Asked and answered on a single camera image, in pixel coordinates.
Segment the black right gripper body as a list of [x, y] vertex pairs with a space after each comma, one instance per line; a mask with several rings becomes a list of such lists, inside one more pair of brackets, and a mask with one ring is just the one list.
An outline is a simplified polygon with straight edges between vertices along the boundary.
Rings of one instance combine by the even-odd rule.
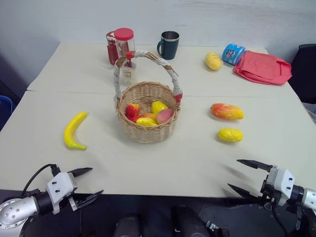
[[260, 192], [269, 197], [271, 201], [282, 206], [282, 172], [275, 165], [260, 164], [259, 168], [268, 172], [263, 181]]

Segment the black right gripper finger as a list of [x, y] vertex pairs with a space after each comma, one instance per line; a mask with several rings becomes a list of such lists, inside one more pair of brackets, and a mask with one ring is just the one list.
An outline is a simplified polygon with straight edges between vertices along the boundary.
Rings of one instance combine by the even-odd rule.
[[262, 199], [262, 197], [260, 197], [260, 196], [255, 197], [255, 196], [251, 195], [249, 191], [242, 189], [240, 187], [234, 186], [232, 184], [228, 184], [228, 186], [245, 199], [248, 199], [248, 200], [261, 200]]
[[244, 165], [247, 165], [249, 167], [255, 168], [255, 169], [262, 169], [267, 172], [270, 172], [271, 168], [273, 167], [272, 165], [268, 165], [256, 160], [248, 160], [248, 159], [237, 159], [237, 162], [240, 162]]

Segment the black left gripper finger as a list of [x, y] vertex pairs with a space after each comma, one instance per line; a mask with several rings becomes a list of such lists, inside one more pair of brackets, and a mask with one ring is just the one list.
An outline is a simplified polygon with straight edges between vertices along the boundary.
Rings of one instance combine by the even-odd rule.
[[74, 177], [79, 177], [89, 171], [91, 171], [93, 168], [91, 167], [84, 167], [84, 168], [77, 168], [71, 171], [68, 171], [68, 173], [71, 173]]
[[90, 204], [92, 204], [96, 199], [103, 193], [104, 190], [100, 190], [94, 194], [89, 195], [84, 200], [74, 200], [74, 210], [82, 209]]

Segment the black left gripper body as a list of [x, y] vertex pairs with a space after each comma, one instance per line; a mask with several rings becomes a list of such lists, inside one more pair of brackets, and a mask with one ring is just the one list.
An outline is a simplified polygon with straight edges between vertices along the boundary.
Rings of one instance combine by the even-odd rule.
[[70, 206], [73, 211], [79, 209], [82, 200], [75, 196], [75, 191], [78, 188], [76, 178], [81, 175], [81, 172], [68, 172], [67, 176], [63, 175], [63, 180], [60, 188], [63, 194], [63, 198], [59, 203], [60, 208]]

